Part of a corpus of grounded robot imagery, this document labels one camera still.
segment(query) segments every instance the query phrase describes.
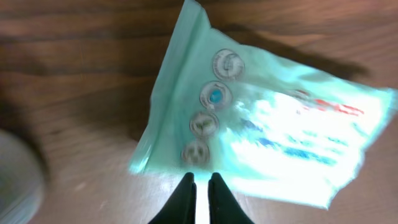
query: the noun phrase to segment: plastic bag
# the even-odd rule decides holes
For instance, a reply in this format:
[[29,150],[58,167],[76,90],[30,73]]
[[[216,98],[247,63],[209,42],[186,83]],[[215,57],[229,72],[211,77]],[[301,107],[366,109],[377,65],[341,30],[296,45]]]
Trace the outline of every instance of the plastic bag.
[[240,45],[185,1],[131,171],[219,172],[232,189],[327,208],[357,176],[395,98]]

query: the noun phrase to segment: blue circular icon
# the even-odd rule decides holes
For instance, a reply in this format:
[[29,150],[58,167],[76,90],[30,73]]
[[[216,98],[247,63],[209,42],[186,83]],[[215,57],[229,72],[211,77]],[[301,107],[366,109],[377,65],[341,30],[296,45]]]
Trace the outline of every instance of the blue circular icon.
[[219,103],[221,100],[223,100],[223,93],[221,90],[213,90],[209,97],[209,101],[211,103]]

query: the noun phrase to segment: circular icon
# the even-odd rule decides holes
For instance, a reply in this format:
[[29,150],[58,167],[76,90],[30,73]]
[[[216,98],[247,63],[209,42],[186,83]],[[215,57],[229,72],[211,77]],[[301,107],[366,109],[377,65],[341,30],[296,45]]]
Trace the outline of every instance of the circular icon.
[[244,62],[232,50],[223,49],[214,57],[213,71],[220,80],[234,80],[244,73]]
[[218,130],[218,119],[214,114],[198,112],[189,122],[189,128],[194,135],[206,138]]
[[231,102],[231,90],[221,82],[209,82],[201,89],[200,103],[208,110],[222,109]]
[[181,157],[188,164],[205,164],[210,158],[209,147],[203,141],[194,140],[185,147],[181,153]]

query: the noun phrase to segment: wood grain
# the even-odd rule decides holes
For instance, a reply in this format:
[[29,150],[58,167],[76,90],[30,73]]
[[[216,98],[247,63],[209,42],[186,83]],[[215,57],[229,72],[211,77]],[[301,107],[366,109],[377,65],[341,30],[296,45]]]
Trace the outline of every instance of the wood grain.
[[[398,2],[201,0],[241,42],[372,86],[398,88]],[[0,125],[42,155],[50,174],[31,224],[147,223],[178,177],[127,164],[182,0],[0,2]],[[235,196],[256,223],[398,223],[398,120],[367,152],[329,211]],[[208,223],[206,190],[198,223]]]

